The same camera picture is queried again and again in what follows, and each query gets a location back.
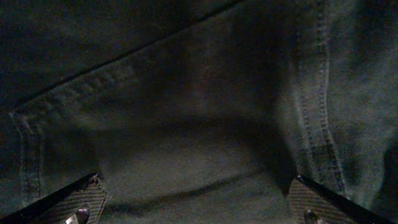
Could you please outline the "black shorts garment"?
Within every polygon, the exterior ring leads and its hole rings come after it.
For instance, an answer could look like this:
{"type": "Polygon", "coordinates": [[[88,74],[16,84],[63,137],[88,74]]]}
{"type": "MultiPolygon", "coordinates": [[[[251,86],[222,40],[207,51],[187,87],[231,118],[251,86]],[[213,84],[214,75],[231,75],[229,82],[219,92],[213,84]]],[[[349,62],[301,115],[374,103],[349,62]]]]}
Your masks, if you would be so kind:
{"type": "Polygon", "coordinates": [[[396,1],[2,1],[1,215],[293,223],[304,175],[397,221],[396,1]]]}

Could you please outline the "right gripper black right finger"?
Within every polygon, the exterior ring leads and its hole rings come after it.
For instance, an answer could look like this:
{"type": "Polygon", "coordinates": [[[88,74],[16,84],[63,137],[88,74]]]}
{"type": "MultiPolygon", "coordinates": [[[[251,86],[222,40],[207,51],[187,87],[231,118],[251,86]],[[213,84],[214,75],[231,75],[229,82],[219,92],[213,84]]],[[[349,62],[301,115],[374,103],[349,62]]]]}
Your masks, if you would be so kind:
{"type": "Polygon", "coordinates": [[[288,201],[298,224],[394,224],[302,175],[292,180],[288,201]]]}

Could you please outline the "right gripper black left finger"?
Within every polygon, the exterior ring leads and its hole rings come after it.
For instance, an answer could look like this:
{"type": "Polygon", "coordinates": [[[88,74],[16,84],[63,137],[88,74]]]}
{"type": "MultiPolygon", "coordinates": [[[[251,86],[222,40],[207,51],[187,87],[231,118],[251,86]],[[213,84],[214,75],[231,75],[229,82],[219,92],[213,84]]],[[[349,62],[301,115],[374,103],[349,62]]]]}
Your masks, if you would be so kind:
{"type": "Polygon", "coordinates": [[[1,224],[98,223],[108,193],[97,173],[1,218],[1,224]]]}

